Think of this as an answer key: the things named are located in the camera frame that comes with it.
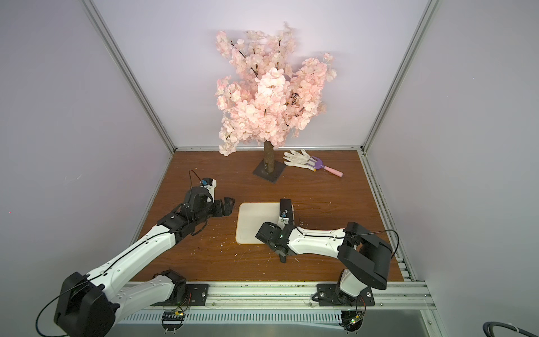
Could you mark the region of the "cream cutting board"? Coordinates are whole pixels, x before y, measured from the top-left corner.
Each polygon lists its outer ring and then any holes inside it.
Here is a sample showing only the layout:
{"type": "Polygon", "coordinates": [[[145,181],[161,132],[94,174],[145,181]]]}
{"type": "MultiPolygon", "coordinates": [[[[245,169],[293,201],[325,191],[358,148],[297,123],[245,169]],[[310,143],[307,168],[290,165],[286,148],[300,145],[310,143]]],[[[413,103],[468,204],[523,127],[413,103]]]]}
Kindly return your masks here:
{"type": "Polygon", "coordinates": [[[238,244],[261,245],[262,242],[255,238],[258,230],[265,222],[278,225],[284,224],[279,220],[279,202],[244,202],[239,206],[237,229],[235,240],[238,244]]]}

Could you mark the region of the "black cleaver knife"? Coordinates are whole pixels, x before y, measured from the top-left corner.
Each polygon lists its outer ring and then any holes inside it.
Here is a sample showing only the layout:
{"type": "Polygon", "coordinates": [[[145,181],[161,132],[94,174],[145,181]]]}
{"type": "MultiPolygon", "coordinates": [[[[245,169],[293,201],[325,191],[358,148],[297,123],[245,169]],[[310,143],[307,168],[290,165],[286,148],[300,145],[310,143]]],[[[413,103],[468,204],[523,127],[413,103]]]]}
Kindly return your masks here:
{"type": "Polygon", "coordinates": [[[277,245],[279,247],[279,260],[281,263],[286,263],[286,257],[289,256],[291,252],[291,249],[289,248],[289,237],[296,226],[291,200],[281,199],[279,207],[279,216],[288,217],[290,219],[289,225],[282,229],[277,245]]]}

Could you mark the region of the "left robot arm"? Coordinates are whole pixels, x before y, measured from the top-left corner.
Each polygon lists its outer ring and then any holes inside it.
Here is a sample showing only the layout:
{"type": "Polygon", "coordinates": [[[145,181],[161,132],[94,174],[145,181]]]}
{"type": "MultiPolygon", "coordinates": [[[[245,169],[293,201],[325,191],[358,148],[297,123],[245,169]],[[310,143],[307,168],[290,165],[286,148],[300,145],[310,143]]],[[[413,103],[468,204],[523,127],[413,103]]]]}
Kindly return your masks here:
{"type": "Polygon", "coordinates": [[[210,218],[232,214],[235,200],[216,199],[216,185],[190,188],[183,203],[159,220],[141,239],[86,274],[68,276],[54,299],[54,323],[65,336],[106,336],[125,317],[155,303],[185,300],[185,278],[166,270],[137,286],[127,283],[155,258],[198,233],[210,218]]]}

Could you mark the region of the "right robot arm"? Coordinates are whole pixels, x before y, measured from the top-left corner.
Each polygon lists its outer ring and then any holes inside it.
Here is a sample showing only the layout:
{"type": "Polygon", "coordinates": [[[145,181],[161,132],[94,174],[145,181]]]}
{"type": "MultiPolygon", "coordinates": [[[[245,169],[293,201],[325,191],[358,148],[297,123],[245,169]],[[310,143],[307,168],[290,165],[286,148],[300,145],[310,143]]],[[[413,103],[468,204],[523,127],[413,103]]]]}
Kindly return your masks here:
{"type": "Polygon", "coordinates": [[[386,290],[392,246],[358,223],[338,230],[308,230],[292,224],[279,227],[265,222],[255,235],[279,255],[282,263],[289,256],[313,254],[339,260],[345,269],[336,285],[319,284],[313,300],[323,306],[352,305],[362,299],[373,306],[373,290],[386,290]]]}

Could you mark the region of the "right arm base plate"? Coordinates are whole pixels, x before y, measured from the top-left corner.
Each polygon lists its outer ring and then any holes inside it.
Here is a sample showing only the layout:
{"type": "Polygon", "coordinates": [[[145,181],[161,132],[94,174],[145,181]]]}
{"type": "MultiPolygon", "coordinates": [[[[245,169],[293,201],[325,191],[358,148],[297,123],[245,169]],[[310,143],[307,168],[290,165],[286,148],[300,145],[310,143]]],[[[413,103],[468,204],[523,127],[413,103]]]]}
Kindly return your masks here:
{"type": "Polygon", "coordinates": [[[357,296],[351,296],[341,291],[335,283],[321,283],[311,300],[320,306],[375,306],[373,291],[369,286],[363,286],[357,296]]]}

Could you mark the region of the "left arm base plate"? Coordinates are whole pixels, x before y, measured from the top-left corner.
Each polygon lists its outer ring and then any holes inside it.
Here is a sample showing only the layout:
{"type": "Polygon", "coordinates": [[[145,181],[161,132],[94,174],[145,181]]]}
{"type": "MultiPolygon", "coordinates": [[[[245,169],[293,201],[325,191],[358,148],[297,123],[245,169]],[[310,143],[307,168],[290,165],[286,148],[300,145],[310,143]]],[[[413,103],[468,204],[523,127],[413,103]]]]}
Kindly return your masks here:
{"type": "Polygon", "coordinates": [[[165,301],[154,303],[152,306],[174,307],[203,307],[206,305],[209,285],[204,283],[181,284],[173,290],[171,297],[165,301]]]}

